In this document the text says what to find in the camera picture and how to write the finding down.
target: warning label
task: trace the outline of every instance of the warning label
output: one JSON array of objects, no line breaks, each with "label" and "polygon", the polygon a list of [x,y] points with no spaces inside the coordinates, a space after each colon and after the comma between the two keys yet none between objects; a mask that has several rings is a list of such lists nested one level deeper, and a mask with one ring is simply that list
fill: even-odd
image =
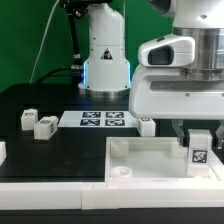
[{"label": "warning label", "polygon": [[107,48],[105,50],[105,52],[103,53],[103,56],[101,57],[101,59],[105,59],[105,60],[113,60],[112,55],[109,51],[109,49]]}]

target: white foam block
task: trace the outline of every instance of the white foam block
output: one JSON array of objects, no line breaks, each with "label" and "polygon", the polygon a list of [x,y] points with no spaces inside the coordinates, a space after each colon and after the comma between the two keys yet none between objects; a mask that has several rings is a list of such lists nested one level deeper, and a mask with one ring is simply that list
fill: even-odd
[{"label": "white foam block", "polygon": [[156,123],[149,118],[139,118],[137,119],[137,129],[142,137],[154,137]]},{"label": "white foam block", "polygon": [[34,139],[48,140],[57,131],[58,118],[43,117],[38,123],[34,125]]},{"label": "white foam block", "polygon": [[23,131],[29,131],[34,129],[34,125],[38,122],[37,110],[29,109],[24,110],[21,117],[21,124]]},{"label": "white foam block", "polygon": [[6,148],[5,142],[0,142],[0,166],[6,159]]}]

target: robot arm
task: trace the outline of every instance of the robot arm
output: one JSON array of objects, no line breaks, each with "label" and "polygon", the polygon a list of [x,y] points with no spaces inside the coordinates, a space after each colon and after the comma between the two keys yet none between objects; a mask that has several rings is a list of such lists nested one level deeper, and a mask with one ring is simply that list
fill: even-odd
[{"label": "robot arm", "polygon": [[87,13],[87,8],[90,4],[100,4],[100,3],[110,3],[113,0],[61,0],[61,7],[68,9],[71,8],[74,17],[81,19],[85,13]]}]

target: white robot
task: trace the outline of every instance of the white robot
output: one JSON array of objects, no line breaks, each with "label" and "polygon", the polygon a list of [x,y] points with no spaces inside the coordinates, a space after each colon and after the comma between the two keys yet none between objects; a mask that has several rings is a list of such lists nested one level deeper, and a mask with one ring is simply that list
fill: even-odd
[{"label": "white robot", "polygon": [[134,117],[172,119],[180,143],[184,119],[220,120],[224,137],[224,1],[148,0],[174,16],[173,33],[144,43],[130,92]]},{"label": "white robot", "polygon": [[124,19],[108,4],[88,8],[90,55],[84,63],[80,92],[113,98],[130,89],[130,64],[125,58]]},{"label": "white robot", "polygon": [[[125,23],[123,16],[110,8],[112,0],[61,0],[66,9],[73,39],[76,73],[83,70],[81,94],[100,98],[128,95],[130,63],[125,58]],[[84,62],[78,48],[74,17],[89,16],[90,55]]]}]

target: green wall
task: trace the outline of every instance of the green wall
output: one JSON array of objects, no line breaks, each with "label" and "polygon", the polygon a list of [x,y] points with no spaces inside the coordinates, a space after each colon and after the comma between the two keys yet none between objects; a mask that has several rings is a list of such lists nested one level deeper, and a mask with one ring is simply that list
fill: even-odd
[{"label": "green wall", "polygon": [[[4,1],[0,9],[0,91],[17,83],[28,83],[46,22],[55,0]],[[123,0],[110,6],[123,13]],[[84,59],[88,57],[87,17],[76,21]],[[126,57],[132,72],[137,50],[150,39],[171,32],[172,20],[159,16],[147,0],[126,0]],[[36,70],[35,79],[72,63],[71,38],[64,9],[57,8]]]}]

